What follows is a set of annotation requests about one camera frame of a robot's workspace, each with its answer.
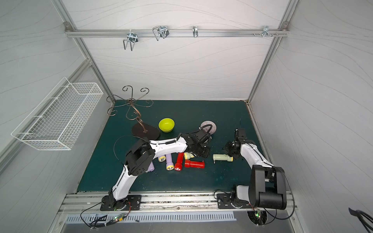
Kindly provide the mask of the red flashlight horizontal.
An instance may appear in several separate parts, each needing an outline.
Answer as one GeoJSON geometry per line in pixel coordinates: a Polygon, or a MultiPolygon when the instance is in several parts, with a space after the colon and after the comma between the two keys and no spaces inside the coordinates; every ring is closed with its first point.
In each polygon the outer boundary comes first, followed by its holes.
{"type": "Polygon", "coordinates": [[[185,160],[184,167],[204,169],[205,168],[205,162],[204,161],[199,162],[199,161],[185,160]]]}

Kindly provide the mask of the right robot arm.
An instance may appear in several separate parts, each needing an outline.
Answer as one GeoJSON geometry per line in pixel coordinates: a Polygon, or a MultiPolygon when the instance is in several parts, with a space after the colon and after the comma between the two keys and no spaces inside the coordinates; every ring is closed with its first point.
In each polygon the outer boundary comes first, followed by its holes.
{"type": "Polygon", "coordinates": [[[284,210],[287,207],[285,172],[270,163],[249,140],[242,128],[235,130],[235,139],[224,151],[234,159],[244,159],[251,168],[249,185],[234,186],[231,204],[235,208],[253,207],[284,210]]]}

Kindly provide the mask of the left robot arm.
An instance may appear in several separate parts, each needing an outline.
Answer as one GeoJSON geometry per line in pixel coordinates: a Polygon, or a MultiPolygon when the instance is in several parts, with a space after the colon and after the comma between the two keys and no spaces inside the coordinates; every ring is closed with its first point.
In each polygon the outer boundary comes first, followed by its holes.
{"type": "Polygon", "coordinates": [[[146,172],[155,158],[180,152],[207,157],[210,151],[208,143],[212,139],[210,128],[212,125],[208,124],[198,131],[179,134],[176,138],[166,140],[139,139],[127,152],[122,173],[108,194],[111,205],[127,198],[136,178],[146,172]]]}

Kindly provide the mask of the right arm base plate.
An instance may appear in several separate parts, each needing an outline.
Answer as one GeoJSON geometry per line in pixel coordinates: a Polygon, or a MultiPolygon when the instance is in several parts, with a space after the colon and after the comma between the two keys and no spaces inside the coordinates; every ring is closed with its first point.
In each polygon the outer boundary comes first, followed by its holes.
{"type": "Polygon", "coordinates": [[[252,209],[248,201],[238,199],[231,194],[219,193],[215,197],[218,209],[252,209]]]}

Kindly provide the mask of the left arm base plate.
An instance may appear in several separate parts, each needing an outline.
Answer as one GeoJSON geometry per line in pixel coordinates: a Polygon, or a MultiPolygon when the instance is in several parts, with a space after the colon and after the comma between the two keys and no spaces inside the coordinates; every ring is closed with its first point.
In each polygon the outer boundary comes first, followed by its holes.
{"type": "Polygon", "coordinates": [[[141,195],[129,195],[122,200],[115,200],[112,195],[106,195],[102,198],[101,211],[128,211],[139,210],[141,195]]]}

